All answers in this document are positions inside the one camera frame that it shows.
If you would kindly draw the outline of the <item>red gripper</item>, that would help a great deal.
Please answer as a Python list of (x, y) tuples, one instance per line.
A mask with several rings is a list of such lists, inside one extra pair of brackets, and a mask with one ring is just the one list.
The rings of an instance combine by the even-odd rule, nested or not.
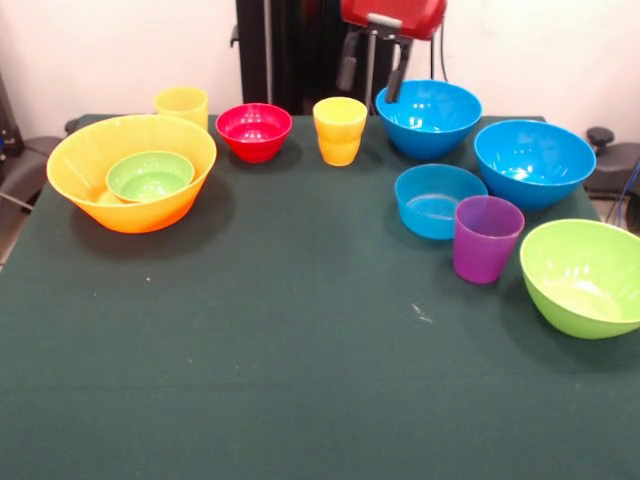
[[(405, 79), (413, 40), (430, 40), (441, 25), (447, 8), (446, 0), (342, 0), (342, 19), (350, 24), (398, 39), (399, 60), (391, 70), (386, 103), (396, 103)], [(350, 28), (345, 36), (340, 56), (336, 87), (351, 90), (357, 70), (357, 48), (360, 31)]]

